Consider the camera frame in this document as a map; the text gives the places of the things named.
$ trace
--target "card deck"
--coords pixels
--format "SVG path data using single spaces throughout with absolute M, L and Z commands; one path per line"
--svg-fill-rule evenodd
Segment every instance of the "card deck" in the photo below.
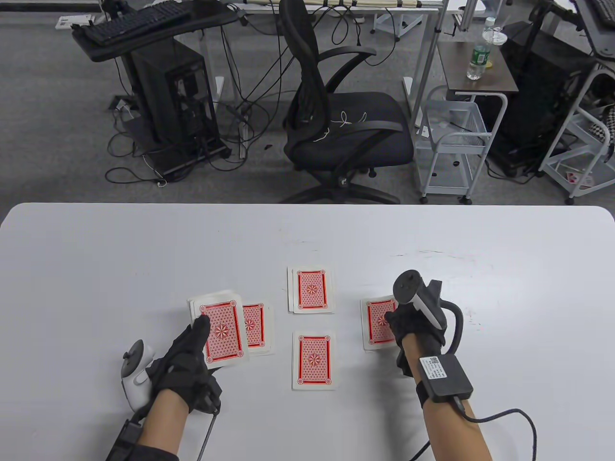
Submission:
M 292 312 L 333 313 L 333 274 L 322 267 L 288 268 L 288 291 L 292 288 Z
M 250 355 L 273 353 L 273 311 L 269 304 L 244 304 L 245 332 Z
M 332 333 L 293 334 L 293 389 L 333 390 L 338 386 Z
M 365 350 L 395 346 L 395 337 L 384 314 L 393 312 L 397 306 L 398 303 L 393 295 L 361 300 L 361 324 Z
M 192 320 L 206 314 L 211 321 L 203 355 L 208 366 L 225 366 L 248 360 L 248 340 L 241 297 L 230 290 L 188 300 Z

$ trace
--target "plastic bottle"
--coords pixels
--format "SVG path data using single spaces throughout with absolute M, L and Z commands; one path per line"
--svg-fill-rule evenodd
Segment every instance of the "plastic bottle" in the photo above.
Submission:
M 470 80 L 478 80 L 485 72 L 489 59 L 489 52 L 493 45 L 493 25 L 495 22 L 495 18 L 487 18 L 485 20 L 485 29 L 483 29 L 480 39 L 474 44 L 474 51 L 472 52 L 470 65 L 466 73 Z

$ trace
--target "chair backrest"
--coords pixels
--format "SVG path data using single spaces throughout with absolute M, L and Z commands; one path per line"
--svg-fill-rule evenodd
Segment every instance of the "chair backrest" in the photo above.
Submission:
M 318 70 L 318 43 L 304 1 L 280 0 L 280 19 L 288 48 L 301 66 L 301 85 L 286 118 L 288 141 L 294 145 L 322 136 L 331 117 Z

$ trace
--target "keyboard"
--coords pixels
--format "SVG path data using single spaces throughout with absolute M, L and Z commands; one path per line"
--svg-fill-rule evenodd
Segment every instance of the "keyboard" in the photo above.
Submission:
M 109 46 L 144 35 L 189 15 L 190 11 L 185 4 L 167 0 L 102 24 L 85 26 L 82 29 L 94 43 Z
M 615 0 L 589 0 L 605 26 L 615 28 Z

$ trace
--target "gloved hand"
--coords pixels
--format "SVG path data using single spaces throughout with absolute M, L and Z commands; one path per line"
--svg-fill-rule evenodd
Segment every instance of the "gloved hand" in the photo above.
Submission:
M 209 331 L 209 317 L 201 315 L 173 341 L 164 357 L 146 368 L 152 382 L 151 402 L 162 389 L 171 389 L 184 399 L 189 412 L 194 409 L 208 382 L 203 348 Z
M 407 335 L 416 334 L 418 336 L 423 354 L 439 355 L 442 353 L 446 326 L 443 329 L 434 327 L 422 312 L 415 309 L 412 303 L 400 304 L 393 312 L 384 314 L 384 318 L 389 322 L 395 341 L 401 349 L 397 357 L 397 366 L 401 368 L 404 375 L 412 376 L 410 365 L 402 347 L 402 340 Z

